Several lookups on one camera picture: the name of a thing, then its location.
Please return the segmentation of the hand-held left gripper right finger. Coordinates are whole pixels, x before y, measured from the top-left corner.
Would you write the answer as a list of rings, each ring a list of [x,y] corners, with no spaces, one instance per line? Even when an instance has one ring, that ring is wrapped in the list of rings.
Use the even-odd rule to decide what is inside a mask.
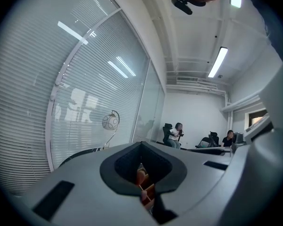
[[[153,214],[143,226],[219,226],[235,188],[234,156],[141,143],[142,163],[154,182]]]

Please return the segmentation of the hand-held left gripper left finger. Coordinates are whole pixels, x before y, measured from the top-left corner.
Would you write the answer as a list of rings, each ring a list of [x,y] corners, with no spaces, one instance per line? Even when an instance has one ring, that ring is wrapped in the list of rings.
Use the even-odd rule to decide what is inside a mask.
[[[126,147],[114,146],[71,159],[14,199],[14,204],[22,216],[38,226],[154,226],[156,221],[138,196],[116,194],[101,179],[101,163]],[[74,187],[47,221],[33,209],[60,181]]]

